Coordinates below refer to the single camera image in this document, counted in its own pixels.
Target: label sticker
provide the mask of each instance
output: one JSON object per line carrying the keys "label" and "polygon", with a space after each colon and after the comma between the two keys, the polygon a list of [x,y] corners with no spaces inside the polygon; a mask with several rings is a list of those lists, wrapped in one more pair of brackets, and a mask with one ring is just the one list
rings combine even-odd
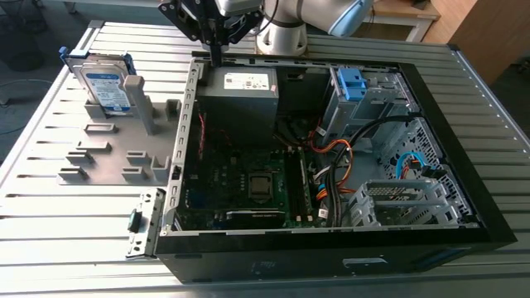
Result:
{"label": "label sticker", "polygon": [[265,73],[227,73],[224,89],[268,90],[268,75]]}
{"label": "label sticker", "polygon": [[105,110],[124,112],[130,108],[125,92],[118,89],[121,80],[117,74],[86,73],[88,83]]}
{"label": "label sticker", "polygon": [[328,211],[325,209],[317,209],[317,217],[321,219],[328,218]]}
{"label": "label sticker", "polygon": [[320,135],[320,136],[324,136],[325,135],[325,130],[320,127],[320,126],[316,126],[316,132],[317,132],[317,134]]}

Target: metal workbench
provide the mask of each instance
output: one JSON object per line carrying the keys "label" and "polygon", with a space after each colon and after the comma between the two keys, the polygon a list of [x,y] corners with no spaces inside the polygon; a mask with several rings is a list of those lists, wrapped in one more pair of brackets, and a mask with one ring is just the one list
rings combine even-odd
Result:
{"label": "metal workbench", "polygon": [[[189,53],[198,44],[173,27],[90,24],[77,48],[126,50],[152,101],[181,98]],[[444,45],[328,36],[309,36],[308,49],[311,57],[416,65],[518,242],[423,274],[182,286],[157,260],[124,261],[128,214],[145,187],[57,184],[64,152],[85,137],[81,128],[90,121],[82,107],[86,94],[64,67],[0,168],[0,293],[527,297],[530,142],[463,55]],[[231,51],[252,53],[253,42],[243,40]]]}

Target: green motherboard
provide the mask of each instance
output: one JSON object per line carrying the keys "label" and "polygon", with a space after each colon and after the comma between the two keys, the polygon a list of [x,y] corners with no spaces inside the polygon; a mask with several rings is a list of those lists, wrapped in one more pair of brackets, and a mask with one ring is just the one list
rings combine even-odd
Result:
{"label": "green motherboard", "polygon": [[184,230],[311,227],[304,152],[205,150],[186,171]]}

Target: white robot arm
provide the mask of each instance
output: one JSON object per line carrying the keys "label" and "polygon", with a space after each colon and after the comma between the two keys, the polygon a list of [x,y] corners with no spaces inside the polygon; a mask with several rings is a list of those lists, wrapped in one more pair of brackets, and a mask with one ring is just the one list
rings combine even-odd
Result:
{"label": "white robot arm", "polygon": [[257,26],[257,49],[269,55],[301,55],[305,23],[337,37],[359,27],[373,0],[169,0],[157,9],[190,40],[200,40],[220,66],[221,53]]}

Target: metal frame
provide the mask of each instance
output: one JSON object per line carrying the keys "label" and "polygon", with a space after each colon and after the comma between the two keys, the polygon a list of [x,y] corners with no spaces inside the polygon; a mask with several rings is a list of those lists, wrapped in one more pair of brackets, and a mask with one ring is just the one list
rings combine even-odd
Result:
{"label": "metal frame", "polygon": [[381,227],[375,207],[415,207],[400,214],[400,222],[389,228],[428,228],[431,217],[443,228],[477,227],[476,224],[459,225],[456,213],[445,200],[445,188],[431,179],[419,180],[369,180],[349,198],[349,223],[356,226]]}
{"label": "metal frame", "polygon": [[530,149],[528,136],[522,131],[519,125],[516,124],[514,118],[511,118],[510,114],[507,113],[503,105],[498,101],[498,99],[496,99],[495,95],[492,94],[490,88],[487,87],[484,81],[481,80],[481,78],[476,74],[475,70],[472,69],[465,56],[463,56],[463,53],[460,51],[455,51],[455,55],[456,55],[460,63],[469,70],[469,72],[471,72],[469,79],[472,79],[472,81],[476,83],[475,87],[477,87],[480,89],[481,96],[485,97],[487,101],[490,102],[490,107],[495,106],[495,109],[499,111],[498,116],[502,116],[503,120],[510,124],[510,126],[512,126],[512,128],[515,128],[519,140],[524,143],[526,147]]}
{"label": "metal frame", "polygon": [[[166,185],[166,198],[164,201],[164,210],[172,210],[178,203],[180,200],[180,192],[181,192],[181,174],[184,172],[184,162],[186,157],[186,149],[188,149],[188,135],[190,131],[190,119],[193,118],[193,102],[194,102],[194,93],[197,82],[201,77],[202,65],[198,65],[194,61],[189,63],[189,71],[185,85],[185,93],[184,100],[181,102],[181,112],[180,112],[180,122],[178,129],[176,133],[176,141],[173,148],[173,157],[170,163],[170,173],[169,173],[169,182]],[[162,214],[162,218],[160,219],[160,236],[165,236],[170,233],[170,226],[173,224],[173,217],[169,212]]]}
{"label": "metal frame", "polygon": [[[85,43],[93,29],[88,29]],[[256,297],[288,294],[367,297],[449,297],[461,292],[473,296],[526,297],[530,274],[530,147],[520,129],[502,115],[498,99],[485,85],[472,79],[473,70],[461,63],[456,52],[444,45],[383,40],[308,36],[308,56],[385,60],[413,63],[451,129],[459,138],[472,165],[494,196],[498,208],[515,231],[518,243],[485,255],[467,256],[421,274],[372,277],[315,278],[303,281],[220,283],[184,286],[158,260],[122,260],[128,245],[125,226],[132,207],[144,187],[56,186],[46,178],[46,168],[60,160],[61,143],[82,134],[73,127],[86,124],[80,100],[84,95],[72,76],[62,70],[12,153],[0,168],[0,292],[18,294],[56,293],[80,297],[93,292],[114,292],[145,297],[194,296],[193,291],[225,294],[237,290]],[[172,26],[105,23],[90,45],[93,52],[121,53],[128,50],[145,92],[153,102],[170,96],[182,98],[190,51],[200,50]],[[231,51],[252,53],[248,39]],[[70,128],[45,128],[64,126]]]}

